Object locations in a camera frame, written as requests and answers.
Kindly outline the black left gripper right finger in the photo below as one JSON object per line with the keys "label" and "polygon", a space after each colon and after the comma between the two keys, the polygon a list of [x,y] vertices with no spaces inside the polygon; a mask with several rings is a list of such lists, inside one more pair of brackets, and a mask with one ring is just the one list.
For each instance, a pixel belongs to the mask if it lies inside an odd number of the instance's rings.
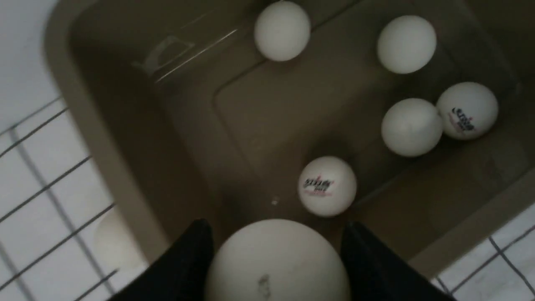
{"label": "black left gripper right finger", "polygon": [[348,222],[341,259],[353,301],[453,301],[396,255],[367,227]]}

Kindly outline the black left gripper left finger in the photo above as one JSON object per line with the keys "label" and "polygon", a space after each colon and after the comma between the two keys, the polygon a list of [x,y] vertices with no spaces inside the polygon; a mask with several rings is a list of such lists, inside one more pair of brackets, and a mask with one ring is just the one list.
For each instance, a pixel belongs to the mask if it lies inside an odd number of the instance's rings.
{"label": "black left gripper left finger", "polygon": [[202,301],[214,257],[212,228],[194,220],[172,246],[111,301]]}

